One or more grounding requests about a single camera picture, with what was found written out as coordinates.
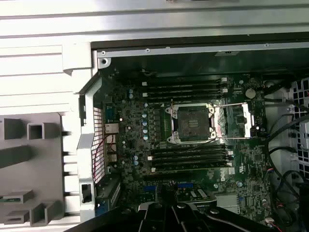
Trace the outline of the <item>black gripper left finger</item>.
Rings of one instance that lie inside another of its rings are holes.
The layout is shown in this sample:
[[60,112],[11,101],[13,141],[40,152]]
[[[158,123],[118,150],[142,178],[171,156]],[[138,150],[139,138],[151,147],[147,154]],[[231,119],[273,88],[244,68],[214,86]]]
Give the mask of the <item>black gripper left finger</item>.
[[125,206],[117,207],[77,226],[71,232],[163,232],[168,210],[174,205],[174,193],[162,186],[157,202],[143,203],[138,211]]

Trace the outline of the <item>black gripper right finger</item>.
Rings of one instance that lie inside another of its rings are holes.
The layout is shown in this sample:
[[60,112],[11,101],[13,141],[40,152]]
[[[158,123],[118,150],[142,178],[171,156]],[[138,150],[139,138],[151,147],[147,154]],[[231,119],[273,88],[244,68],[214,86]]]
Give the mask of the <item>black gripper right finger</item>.
[[274,226],[240,215],[237,202],[218,205],[217,197],[200,188],[169,186],[169,209],[184,232],[276,232]]

